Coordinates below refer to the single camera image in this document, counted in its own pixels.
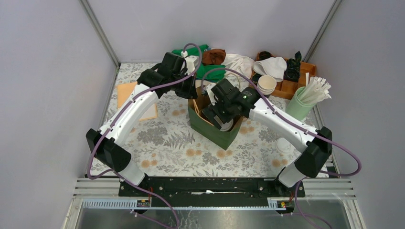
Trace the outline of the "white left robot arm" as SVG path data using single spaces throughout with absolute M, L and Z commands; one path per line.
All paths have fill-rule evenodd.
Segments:
M 181 98 L 196 98 L 194 74 L 200 64 L 199 56 L 186 51 L 180 55 L 165 53 L 162 62 L 140 74 L 133 91 L 107 123 L 86 133 L 92 158 L 129 182 L 129 188 L 136 196 L 143 196 L 148 191 L 144 180 L 146 174 L 123 144 L 135 124 L 165 93 L 174 91 Z

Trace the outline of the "green paper bag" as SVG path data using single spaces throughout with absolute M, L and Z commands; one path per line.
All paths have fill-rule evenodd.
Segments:
M 198 97 L 197 99 L 188 100 L 188 113 L 191 128 L 223 150 L 227 150 L 239 133 L 243 117 L 239 115 L 233 119 L 234 125 L 230 131 L 220 131 L 220 129 L 210 123 L 202 113 L 202 110 L 207 107 L 211 101 L 207 96 L 202 95 L 201 81 L 196 80 L 195 86 Z

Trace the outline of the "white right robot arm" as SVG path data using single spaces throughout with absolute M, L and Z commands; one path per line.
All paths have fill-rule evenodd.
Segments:
M 274 190 L 282 197 L 287 196 L 299 180 L 315 178 L 331 155 L 330 129 L 323 127 L 318 130 L 305 125 L 275 107 L 252 87 L 239 91 L 227 79 L 223 79 L 204 86 L 202 94 L 210 100 L 202 113 L 216 128 L 221 128 L 221 124 L 230 122 L 236 116 L 244 116 L 277 131 L 301 153 L 276 178 Z

